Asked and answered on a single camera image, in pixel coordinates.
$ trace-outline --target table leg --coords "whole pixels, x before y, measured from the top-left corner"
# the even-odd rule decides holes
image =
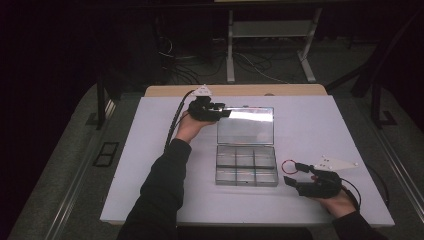
[[[312,41],[314,39],[315,30],[318,26],[318,20],[319,16],[321,15],[322,8],[317,8],[314,13],[314,17],[312,19],[311,25],[309,26],[308,35],[306,36],[306,43],[303,50],[298,51],[298,57],[300,60],[300,63],[302,64],[303,71],[305,72],[306,78],[309,83],[316,83],[316,79],[314,76],[314,73],[312,72],[311,67],[309,66],[308,62],[308,52],[311,48]]]
[[[228,52],[227,52],[227,82],[235,83],[233,63],[233,10],[228,16]]]

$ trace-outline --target floor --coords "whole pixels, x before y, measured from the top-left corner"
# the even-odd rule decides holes
[[[162,52],[163,58],[176,57],[175,64],[164,66],[169,77],[167,84],[227,84],[225,44],[216,39],[214,45],[212,61],[199,59],[178,45],[173,51]],[[313,43],[308,60],[317,83],[327,85],[360,66],[375,48],[372,44],[353,45],[351,49],[347,46],[346,39]],[[235,42],[236,84],[308,84],[297,59],[296,52],[301,47],[302,39]],[[382,198],[389,200],[388,209],[396,225],[379,231],[393,240],[424,239],[423,205],[414,204],[422,204],[420,192],[424,190],[424,177],[420,169],[424,159],[424,135],[388,91],[383,91],[382,110],[389,111],[397,125],[377,129],[369,118],[370,94],[353,98],[350,89],[354,82],[352,79],[329,94],[335,98],[363,160],[372,167],[370,173]],[[86,93],[10,239],[116,238],[120,227],[99,221],[99,216],[142,96],[143,93],[137,91],[124,93],[121,100],[109,105],[105,125],[96,130],[89,121],[96,112],[96,86]],[[103,142],[119,142],[118,151],[110,167],[93,167],[91,163]],[[400,168],[407,174],[399,174]],[[417,191],[410,193],[405,190],[406,186]],[[316,240],[337,239],[331,226],[313,227],[310,231]]]

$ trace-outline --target metal stand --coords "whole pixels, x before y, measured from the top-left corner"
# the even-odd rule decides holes
[[[364,63],[358,68],[354,69],[353,71],[347,73],[346,75],[340,77],[339,79],[327,84],[324,86],[325,90],[327,92],[333,90],[334,88],[337,88],[338,86],[342,85],[343,83],[352,80],[354,77],[360,75],[368,68],[368,64]]]
[[[383,125],[397,125],[395,119],[389,111],[383,111],[386,120],[380,119],[380,100],[381,100],[381,85],[372,85],[372,97],[371,97],[371,119],[378,129],[382,129]]]
[[[317,8],[314,17],[307,21],[267,21],[267,22],[237,22],[234,23],[233,11],[229,11],[228,20],[228,53],[227,53],[227,82],[235,83],[233,63],[233,38],[234,37],[299,37],[305,36],[306,43],[298,51],[306,79],[309,83],[316,83],[315,76],[308,62],[308,52],[314,39],[315,30],[322,8]]]
[[[105,88],[103,86],[103,78],[97,76],[97,130],[100,130],[106,120],[105,112]]]

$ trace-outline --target clear plastic box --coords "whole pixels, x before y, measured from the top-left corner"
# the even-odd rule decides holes
[[[227,108],[218,122],[217,185],[275,187],[278,171],[274,151],[274,109]]]

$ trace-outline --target dark background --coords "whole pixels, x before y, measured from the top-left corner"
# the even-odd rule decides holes
[[[325,8],[316,38],[380,40],[390,36],[409,6],[408,1],[393,1],[374,7]],[[267,16],[288,16],[273,13]],[[158,16],[161,21],[152,20]],[[223,11],[99,11],[84,10],[73,1],[2,1],[0,238],[8,236],[75,107],[97,78],[104,79],[115,99],[125,91],[163,84],[159,36],[173,37],[208,58],[212,38],[226,37],[226,16]],[[238,16],[251,19],[258,14],[246,10]],[[417,85],[423,76],[422,26],[423,14],[387,62],[385,69],[392,72],[380,76],[421,129],[424,99]],[[419,94],[406,94],[411,89]]]

